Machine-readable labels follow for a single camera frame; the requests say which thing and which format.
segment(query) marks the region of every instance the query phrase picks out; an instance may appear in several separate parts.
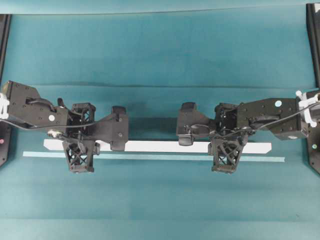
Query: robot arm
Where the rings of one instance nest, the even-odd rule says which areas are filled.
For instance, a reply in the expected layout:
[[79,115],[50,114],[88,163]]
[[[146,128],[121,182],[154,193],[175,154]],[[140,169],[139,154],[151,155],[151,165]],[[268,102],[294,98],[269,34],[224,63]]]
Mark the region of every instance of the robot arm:
[[61,98],[54,106],[40,97],[37,89],[7,82],[0,95],[0,118],[28,131],[43,131],[62,140],[68,168],[74,173],[93,172],[93,155],[100,153],[97,140],[110,143],[111,150],[124,151],[128,141],[126,109],[113,106],[111,114],[95,121],[96,108],[90,103],[68,109]]
[[220,103],[215,119],[197,111],[193,102],[182,104],[176,135],[181,146],[209,138],[212,171],[234,173],[248,138],[257,131],[271,131],[280,140],[308,138],[320,119],[319,91],[296,93],[297,98],[267,98],[240,103]]

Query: white dot marker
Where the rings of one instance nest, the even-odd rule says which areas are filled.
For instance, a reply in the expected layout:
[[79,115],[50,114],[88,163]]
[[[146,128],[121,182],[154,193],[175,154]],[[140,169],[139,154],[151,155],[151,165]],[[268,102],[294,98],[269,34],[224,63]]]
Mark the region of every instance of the white dot marker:
[[51,122],[53,122],[55,119],[56,119],[55,116],[49,115],[49,120],[50,120]]
[[282,105],[282,101],[278,100],[274,103],[274,105],[278,108]]

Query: teal backdrop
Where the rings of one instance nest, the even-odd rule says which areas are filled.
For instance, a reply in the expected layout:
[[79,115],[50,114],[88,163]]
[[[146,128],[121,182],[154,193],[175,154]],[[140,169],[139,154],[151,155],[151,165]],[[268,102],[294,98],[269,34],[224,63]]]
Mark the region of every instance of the teal backdrop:
[[[0,11],[14,15],[2,84],[31,85],[69,107],[90,102],[97,119],[125,106],[130,139],[177,140],[183,102],[213,118],[220,102],[316,87],[305,3],[4,0]],[[44,138],[12,132],[0,239],[320,239],[320,176],[305,140],[259,132],[250,141],[271,142],[267,156],[285,162],[241,162],[232,175],[211,172],[209,161],[138,154],[72,174],[63,158],[23,157],[47,152]]]

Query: blue tape strip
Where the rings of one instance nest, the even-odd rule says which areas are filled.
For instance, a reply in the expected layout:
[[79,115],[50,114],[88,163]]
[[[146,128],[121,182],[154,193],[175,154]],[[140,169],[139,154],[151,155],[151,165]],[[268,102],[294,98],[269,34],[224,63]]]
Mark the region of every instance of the blue tape strip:
[[[33,158],[65,158],[63,152],[45,151],[24,151],[23,157]],[[95,159],[106,160],[158,160],[158,161],[212,161],[213,157],[208,155],[182,155],[182,154],[118,154],[103,153],[94,156]],[[284,163],[285,157],[282,156],[242,156],[241,162],[271,162]]]

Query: white clamp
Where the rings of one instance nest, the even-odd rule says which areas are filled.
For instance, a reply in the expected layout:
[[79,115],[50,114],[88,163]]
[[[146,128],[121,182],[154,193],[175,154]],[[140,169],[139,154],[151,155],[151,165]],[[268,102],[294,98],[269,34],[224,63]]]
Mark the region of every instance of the white clamp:
[[[313,97],[311,98],[307,98],[307,93],[302,93],[300,90],[296,91],[295,92],[295,95],[297,97],[300,98],[300,102],[299,102],[299,110],[301,109],[304,109],[308,106],[310,106],[311,104],[315,104],[319,101],[318,99],[318,94],[314,95]],[[311,118],[311,114],[310,114],[310,109],[306,109],[303,111],[303,113],[301,113],[301,115],[304,117],[304,121],[307,123],[307,124],[310,124],[310,126],[312,128],[315,128],[317,126],[317,122],[316,121],[313,121],[312,118]]]
[[8,106],[10,101],[7,99],[7,96],[0,92],[0,119],[8,119]]

